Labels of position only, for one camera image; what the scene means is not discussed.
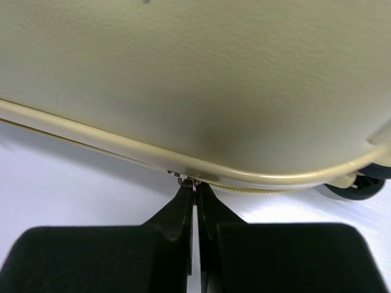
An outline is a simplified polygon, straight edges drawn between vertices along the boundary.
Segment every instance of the white floor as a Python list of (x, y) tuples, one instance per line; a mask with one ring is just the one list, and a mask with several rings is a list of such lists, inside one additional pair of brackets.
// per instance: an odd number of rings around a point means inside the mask
[[(177, 182), (167, 174), (0, 123), (0, 263), (30, 227), (138, 225), (164, 206), (177, 189)], [(337, 198), (325, 187), (273, 195), (216, 193), (248, 222), (355, 226), (391, 285), (391, 183), (362, 202)], [(196, 234), (193, 248), (193, 276), (188, 286), (192, 293), (200, 292)]]

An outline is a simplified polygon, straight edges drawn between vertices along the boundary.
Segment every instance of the black wheel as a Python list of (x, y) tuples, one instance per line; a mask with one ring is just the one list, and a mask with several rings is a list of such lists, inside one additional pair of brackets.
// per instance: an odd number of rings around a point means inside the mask
[(325, 185), (340, 197), (349, 200), (366, 200), (377, 194), (383, 188), (384, 183), (384, 179), (357, 176), (355, 182), (349, 188), (339, 188), (328, 184)]
[(391, 179), (391, 167), (385, 167), (378, 164), (370, 164), (359, 170), (360, 173), (377, 179)]

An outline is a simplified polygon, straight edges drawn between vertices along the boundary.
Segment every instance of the suitcase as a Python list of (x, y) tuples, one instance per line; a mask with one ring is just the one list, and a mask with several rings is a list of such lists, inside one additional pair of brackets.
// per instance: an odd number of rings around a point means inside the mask
[(372, 196), (391, 177), (390, 14), (389, 1), (5, 0), (0, 119), (230, 190), (366, 198), (368, 178)]

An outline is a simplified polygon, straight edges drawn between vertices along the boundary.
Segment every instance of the cream suitcase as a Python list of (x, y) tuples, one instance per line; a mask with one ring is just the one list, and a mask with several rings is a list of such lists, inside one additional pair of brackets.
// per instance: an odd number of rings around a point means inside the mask
[(242, 191), (391, 166), (391, 2), (0, 2), (0, 118)]

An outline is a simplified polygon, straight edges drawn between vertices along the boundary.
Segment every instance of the white surface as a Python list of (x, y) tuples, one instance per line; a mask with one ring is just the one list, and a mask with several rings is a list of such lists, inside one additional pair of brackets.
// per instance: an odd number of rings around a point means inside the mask
[[(0, 262), (17, 237), (32, 226), (138, 225), (177, 189), (167, 174), (0, 123)], [(390, 186), (363, 202), (336, 200), (322, 187), (274, 195), (216, 193), (248, 222), (354, 225), (391, 284)], [(200, 292), (194, 241), (194, 275), (188, 290), (192, 293)]]

